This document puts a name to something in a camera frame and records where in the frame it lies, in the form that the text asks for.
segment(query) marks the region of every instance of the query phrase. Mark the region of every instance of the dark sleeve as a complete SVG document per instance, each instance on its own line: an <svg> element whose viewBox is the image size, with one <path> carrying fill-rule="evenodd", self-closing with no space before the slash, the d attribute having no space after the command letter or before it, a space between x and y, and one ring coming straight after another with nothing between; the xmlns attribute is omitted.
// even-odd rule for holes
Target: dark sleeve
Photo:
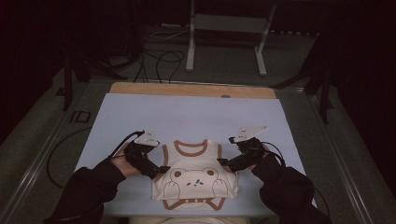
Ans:
<svg viewBox="0 0 396 224"><path fill-rule="evenodd" d="M100 223L103 203L114 199L117 185L124 179L125 176L110 160L100 162L92 170L86 167L78 169L67 182L58 205L45 223Z"/></svg>
<svg viewBox="0 0 396 224"><path fill-rule="evenodd" d="M311 180L291 167L282 167L274 156L266 156L252 170L264 185L260 189L262 202L289 224L330 224L312 200L315 188Z"/></svg>

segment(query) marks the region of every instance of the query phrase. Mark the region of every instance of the cartoon animal print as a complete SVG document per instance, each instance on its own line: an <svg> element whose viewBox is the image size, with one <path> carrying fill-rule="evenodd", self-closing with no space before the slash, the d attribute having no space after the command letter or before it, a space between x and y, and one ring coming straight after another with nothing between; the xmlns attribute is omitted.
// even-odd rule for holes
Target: cartoon animal print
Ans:
<svg viewBox="0 0 396 224"><path fill-rule="evenodd" d="M228 192L224 180L219 179L219 172L212 167L203 170L173 169L171 181L163 189L163 197L189 199L199 197L220 197Z"/></svg>

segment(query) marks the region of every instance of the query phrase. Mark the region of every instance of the baby bodysuit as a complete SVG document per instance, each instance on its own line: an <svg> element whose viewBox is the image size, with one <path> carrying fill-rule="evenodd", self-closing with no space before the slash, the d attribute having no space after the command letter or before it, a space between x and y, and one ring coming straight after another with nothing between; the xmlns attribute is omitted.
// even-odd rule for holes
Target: baby bodysuit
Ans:
<svg viewBox="0 0 396 224"><path fill-rule="evenodd" d="M152 196L169 210L219 210L226 198L237 196L237 175L217 161L221 145L175 141L163 146L169 171L153 180Z"/></svg>

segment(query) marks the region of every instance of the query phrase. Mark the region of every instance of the floor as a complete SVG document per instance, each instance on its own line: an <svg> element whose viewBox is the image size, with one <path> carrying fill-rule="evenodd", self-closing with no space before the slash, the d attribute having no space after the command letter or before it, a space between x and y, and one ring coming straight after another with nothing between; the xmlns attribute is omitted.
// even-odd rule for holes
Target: floor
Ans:
<svg viewBox="0 0 396 224"><path fill-rule="evenodd" d="M162 82L171 83L266 87L296 75L315 42L308 36L270 34L263 52L268 75L260 77L254 42L224 35L214 41L210 39L213 34L202 33L205 38L197 38L194 71L186 72L186 60L182 58L187 54L188 36L182 30L178 32L175 38L162 34L147 41L144 62L139 61L145 69L137 81L160 82L160 77ZM172 63L159 61L160 57ZM135 63L118 73L133 81L140 67ZM104 76L93 77L89 83L75 81L73 104L62 111L64 98L55 95L63 86L62 71L54 77L53 87L0 147L1 223L41 223L50 216L62 194L54 182L62 186L74 172L89 128L115 81ZM327 213L327 204L335 224L395 223L395 199L340 103L337 89L331 89L333 109L329 109L330 123L325 125L318 116L316 96L304 95L305 82L276 90L276 97L284 107L305 171L323 195L315 197L318 208ZM74 111L92 116L87 122L78 122L72 119ZM260 221L277 223L276 217L252 219L252 223ZM102 223L117 222L117 218L104 217Z"/></svg>

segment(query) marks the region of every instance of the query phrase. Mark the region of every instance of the white tabletop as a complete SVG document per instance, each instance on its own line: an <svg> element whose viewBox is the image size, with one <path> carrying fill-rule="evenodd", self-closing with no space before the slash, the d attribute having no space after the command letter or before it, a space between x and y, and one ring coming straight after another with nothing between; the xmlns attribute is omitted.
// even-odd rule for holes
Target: white tabletop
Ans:
<svg viewBox="0 0 396 224"><path fill-rule="evenodd" d="M94 167L117 145L135 131L154 131L161 145L180 140L201 143L205 139L222 145L223 158L240 155L228 141L241 127L267 126L257 136L276 145L286 164L304 174L297 148L291 136L283 108L277 99L243 99L197 96L164 96L108 93L99 110L77 168ZM154 148L148 158L163 164L163 150ZM106 203L110 216L214 216L262 217L273 213L261 202L262 182L249 170L238 174L240 191L236 199L227 199L219 211L169 211L163 203L151 199L151 179L135 175L119 184L116 198Z"/></svg>

